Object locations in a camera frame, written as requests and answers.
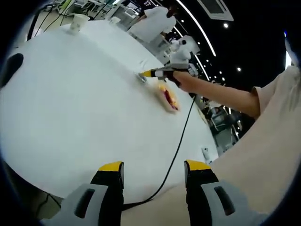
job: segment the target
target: white tablecloth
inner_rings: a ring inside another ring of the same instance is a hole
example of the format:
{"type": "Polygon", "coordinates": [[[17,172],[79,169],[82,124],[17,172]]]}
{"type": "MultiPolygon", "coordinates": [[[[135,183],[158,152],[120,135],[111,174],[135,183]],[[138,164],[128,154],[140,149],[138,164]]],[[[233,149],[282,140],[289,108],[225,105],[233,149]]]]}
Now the white tablecloth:
{"type": "MultiPolygon", "coordinates": [[[[162,183],[192,99],[169,82],[182,110],[167,113],[134,74],[162,64],[117,27],[91,21],[76,36],[67,29],[14,51],[24,63],[0,94],[3,158],[29,183],[63,198],[103,164],[123,161],[125,203],[141,201],[162,183]]],[[[184,180],[184,160],[204,161],[204,146],[218,157],[194,106],[162,191],[184,180]]]]}

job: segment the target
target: forearm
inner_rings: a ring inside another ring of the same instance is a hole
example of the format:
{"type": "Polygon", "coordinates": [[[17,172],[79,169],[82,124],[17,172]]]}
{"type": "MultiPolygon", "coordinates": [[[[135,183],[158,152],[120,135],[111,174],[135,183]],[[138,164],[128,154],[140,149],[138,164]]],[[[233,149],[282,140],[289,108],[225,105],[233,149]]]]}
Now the forearm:
{"type": "Polygon", "coordinates": [[[221,105],[243,112],[254,118],[257,118],[260,115],[258,97],[246,91],[213,84],[192,77],[189,78],[189,85],[185,88],[185,91],[199,94],[209,100],[213,100],[221,105]]]}

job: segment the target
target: white cup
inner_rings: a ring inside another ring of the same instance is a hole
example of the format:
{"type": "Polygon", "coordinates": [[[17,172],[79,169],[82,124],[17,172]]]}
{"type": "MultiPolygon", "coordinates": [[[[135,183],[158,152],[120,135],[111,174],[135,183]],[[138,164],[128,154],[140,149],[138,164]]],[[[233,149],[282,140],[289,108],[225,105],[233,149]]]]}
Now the white cup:
{"type": "Polygon", "coordinates": [[[70,25],[70,29],[69,32],[71,34],[77,34],[82,28],[83,26],[86,24],[86,22],[89,20],[90,18],[86,15],[83,14],[75,14],[73,21],[70,25]]]}

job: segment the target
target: led strip light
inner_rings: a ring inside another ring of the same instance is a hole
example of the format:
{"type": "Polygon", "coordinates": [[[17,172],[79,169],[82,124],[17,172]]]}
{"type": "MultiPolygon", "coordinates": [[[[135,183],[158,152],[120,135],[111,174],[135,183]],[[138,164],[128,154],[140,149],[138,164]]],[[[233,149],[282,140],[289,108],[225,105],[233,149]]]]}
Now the led strip light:
{"type": "Polygon", "coordinates": [[[207,77],[207,79],[208,79],[208,81],[209,81],[209,77],[208,77],[208,75],[207,75],[207,73],[206,73],[206,71],[205,71],[205,69],[204,69],[204,67],[203,67],[203,65],[202,65],[202,63],[201,63],[201,61],[199,60],[199,58],[198,58],[197,55],[194,55],[194,56],[195,56],[195,58],[197,59],[199,65],[201,65],[201,68],[202,68],[203,72],[205,73],[205,75],[206,75],[206,77],[207,77]]]}
{"type": "Polygon", "coordinates": [[[203,36],[204,38],[206,39],[211,51],[212,51],[212,54],[213,56],[216,57],[216,54],[215,54],[215,51],[207,37],[207,35],[205,34],[205,31],[203,30],[203,28],[201,27],[201,25],[198,23],[198,21],[196,20],[196,18],[193,16],[193,14],[187,9],[187,7],[180,1],[180,0],[176,0],[182,7],[183,9],[188,13],[188,15],[192,18],[192,20],[196,23],[196,25],[198,26],[198,28],[201,30],[201,32],[203,33],[203,36]]]}
{"type": "Polygon", "coordinates": [[[181,32],[180,32],[176,27],[174,27],[174,29],[179,33],[179,35],[180,35],[181,37],[183,37],[183,35],[181,34],[181,32]]]}

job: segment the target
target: cable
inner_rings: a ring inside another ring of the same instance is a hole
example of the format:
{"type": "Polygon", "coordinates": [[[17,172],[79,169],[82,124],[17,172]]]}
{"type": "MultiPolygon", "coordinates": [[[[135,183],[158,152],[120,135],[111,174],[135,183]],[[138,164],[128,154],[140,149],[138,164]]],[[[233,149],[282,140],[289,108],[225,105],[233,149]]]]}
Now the cable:
{"type": "Polygon", "coordinates": [[[37,33],[39,31],[39,29],[41,28],[41,26],[43,25],[43,23],[45,22],[46,18],[49,16],[49,14],[52,12],[52,8],[54,5],[51,6],[51,9],[49,10],[49,12],[47,13],[46,17],[43,19],[42,23],[39,25],[39,28],[37,29],[36,33],[35,33],[35,37],[37,36],[37,33]]]}
{"type": "Polygon", "coordinates": [[[62,23],[63,23],[64,18],[65,18],[65,13],[64,13],[63,18],[62,18],[62,20],[61,20],[60,26],[62,26],[62,23]]]}
{"type": "Polygon", "coordinates": [[[48,202],[49,197],[52,198],[53,201],[55,201],[55,203],[58,205],[59,208],[62,208],[61,204],[51,194],[49,194],[49,193],[46,193],[46,194],[47,194],[47,196],[46,196],[45,201],[43,201],[37,208],[36,218],[38,218],[41,208],[48,202]]]}
{"type": "MultiPolygon", "coordinates": [[[[74,4],[74,3],[72,3],[70,6],[67,5],[66,9],[64,9],[63,12],[62,12],[63,16],[65,15],[65,13],[67,12],[67,10],[68,10],[73,4],[74,4]]],[[[54,21],[52,21],[51,24],[48,25],[48,27],[44,30],[44,32],[45,32],[45,31],[46,31],[46,30],[47,30],[47,29],[48,29],[55,21],[57,21],[57,20],[60,18],[60,16],[61,16],[62,14],[59,14],[58,17],[57,17],[54,21]]]]}
{"type": "Polygon", "coordinates": [[[38,208],[37,208],[37,211],[36,211],[36,218],[38,218],[38,215],[39,215],[39,212],[42,208],[43,205],[45,205],[47,202],[48,202],[48,199],[49,199],[49,194],[47,193],[47,196],[46,196],[46,200],[44,202],[42,202],[38,208]]]}
{"type": "Polygon", "coordinates": [[[191,104],[191,106],[190,106],[190,110],[189,110],[189,112],[188,112],[187,119],[186,119],[186,122],[185,122],[185,125],[184,125],[184,128],[183,128],[183,132],[182,132],[182,135],[181,135],[181,138],[180,138],[180,142],[179,142],[179,145],[178,145],[178,147],[177,147],[177,150],[176,150],[176,152],[175,152],[175,154],[174,154],[174,158],[173,158],[173,160],[171,161],[171,164],[170,164],[170,166],[169,166],[169,168],[168,168],[168,171],[167,171],[167,173],[166,173],[166,176],[165,176],[165,178],[164,178],[162,184],[160,185],[159,189],[158,189],[151,197],[149,197],[148,199],[146,199],[146,200],[144,200],[144,201],[142,201],[142,202],[134,202],[134,203],[123,204],[123,206],[122,206],[122,211],[128,210],[128,209],[133,208],[133,207],[135,207],[135,206],[139,206],[139,205],[142,205],[142,204],[145,204],[145,203],[151,201],[151,200],[153,199],[153,197],[155,197],[155,196],[160,192],[160,190],[163,188],[163,186],[164,186],[164,184],[165,184],[165,182],[166,182],[166,180],[167,180],[167,178],[168,178],[169,172],[170,172],[170,170],[171,170],[171,168],[172,168],[172,166],[173,166],[173,164],[174,164],[174,161],[175,161],[175,159],[176,159],[176,157],[177,157],[177,155],[178,155],[178,152],[179,152],[179,150],[180,150],[181,143],[182,143],[182,140],[183,140],[183,137],[184,137],[184,133],[185,133],[185,130],[186,130],[187,122],[188,122],[188,119],[189,119],[189,116],[190,116],[190,113],[191,113],[193,104],[194,104],[194,102],[195,102],[196,96],[197,96],[197,95],[194,96],[193,101],[192,101],[192,104],[191,104]]]}
{"type": "Polygon", "coordinates": [[[50,198],[53,199],[53,201],[55,201],[55,203],[58,205],[59,208],[62,208],[61,204],[51,194],[48,195],[50,196],[50,198]]]}

